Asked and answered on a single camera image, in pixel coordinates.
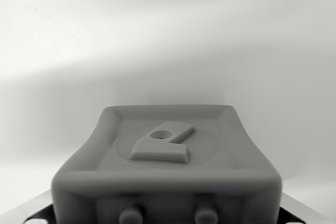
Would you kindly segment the black-tipped silver gripper right finger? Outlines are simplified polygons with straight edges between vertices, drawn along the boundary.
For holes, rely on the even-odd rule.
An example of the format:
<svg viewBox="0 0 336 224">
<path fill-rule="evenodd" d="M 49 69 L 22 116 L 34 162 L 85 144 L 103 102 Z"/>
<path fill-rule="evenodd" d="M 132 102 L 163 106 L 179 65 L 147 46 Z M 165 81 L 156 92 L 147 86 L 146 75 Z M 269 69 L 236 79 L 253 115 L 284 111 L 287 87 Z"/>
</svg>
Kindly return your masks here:
<svg viewBox="0 0 336 224">
<path fill-rule="evenodd" d="M 292 197 L 282 197 L 279 223 L 335 223 Z"/>
</svg>

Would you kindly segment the black-tipped silver gripper left finger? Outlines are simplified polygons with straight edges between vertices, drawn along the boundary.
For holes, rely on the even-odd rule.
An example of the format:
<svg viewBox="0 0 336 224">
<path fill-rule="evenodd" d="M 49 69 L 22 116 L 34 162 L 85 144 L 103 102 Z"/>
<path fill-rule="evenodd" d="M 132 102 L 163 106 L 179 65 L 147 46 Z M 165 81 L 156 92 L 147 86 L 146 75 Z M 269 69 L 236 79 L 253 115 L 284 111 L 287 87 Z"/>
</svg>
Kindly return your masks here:
<svg viewBox="0 0 336 224">
<path fill-rule="evenodd" d="M 51 190 L 1 215 L 1 223 L 56 223 Z"/>
</svg>

